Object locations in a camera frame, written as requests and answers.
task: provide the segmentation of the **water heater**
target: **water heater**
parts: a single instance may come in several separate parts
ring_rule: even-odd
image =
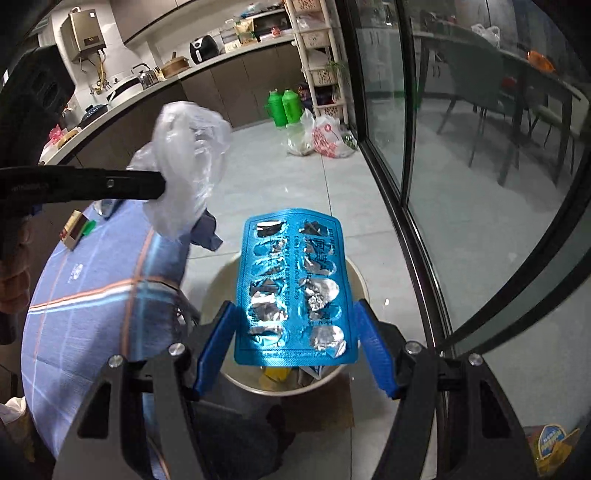
[[[61,37],[71,61],[85,60],[106,47],[94,9],[73,9],[61,25]]]

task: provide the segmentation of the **white rice cooker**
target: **white rice cooker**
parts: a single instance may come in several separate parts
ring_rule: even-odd
[[[144,87],[139,77],[127,77],[126,79],[115,83],[114,87],[107,95],[107,103],[110,108],[115,108],[143,91]]]

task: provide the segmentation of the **stainless steel kettle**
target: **stainless steel kettle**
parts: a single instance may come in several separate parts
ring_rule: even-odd
[[[145,67],[145,70],[142,70],[139,74],[136,74],[134,70],[138,67]],[[131,69],[131,73],[139,77],[139,82],[142,84],[144,90],[159,82],[156,72],[151,70],[150,67],[148,67],[145,63],[137,64]]]

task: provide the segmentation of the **countertop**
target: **countertop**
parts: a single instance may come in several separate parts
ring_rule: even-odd
[[[273,45],[279,45],[282,43],[287,43],[293,41],[293,35],[282,35],[277,38],[271,38],[269,40],[264,40],[258,43],[253,43],[251,45],[247,45],[245,47],[237,48],[236,50],[232,50],[230,53],[223,53],[218,55],[212,59],[206,60],[200,63],[196,67],[189,68],[184,72],[179,73],[169,79],[166,79],[163,82],[157,83],[154,86],[144,90],[141,93],[138,93],[134,97],[130,98],[126,102],[122,103],[121,105],[116,106],[115,108],[109,109],[107,113],[98,117],[95,121],[93,121],[90,125],[88,125],[85,129],[83,129],[79,134],[77,134],[72,140],[70,140],[66,145],[64,145],[58,152],[53,155],[46,163],[46,165],[59,165],[60,163],[66,163],[70,160],[72,155],[75,155],[80,149],[84,147],[92,138],[97,136],[104,128],[108,126],[115,118],[119,117],[123,113],[127,113],[137,102],[140,100],[149,97],[159,90],[166,88],[167,86],[172,85],[179,80],[183,80],[191,75],[196,74],[197,72],[208,69],[213,65],[223,62],[225,60],[229,60],[233,57],[238,57],[239,55],[243,55],[250,51],[258,50],[260,48],[271,47]]]

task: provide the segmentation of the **blue blister pack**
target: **blue blister pack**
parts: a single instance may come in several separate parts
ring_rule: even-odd
[[[357,360],[340,222],[286,209],[244,227],[234,357],[241,365],[315,367]]]

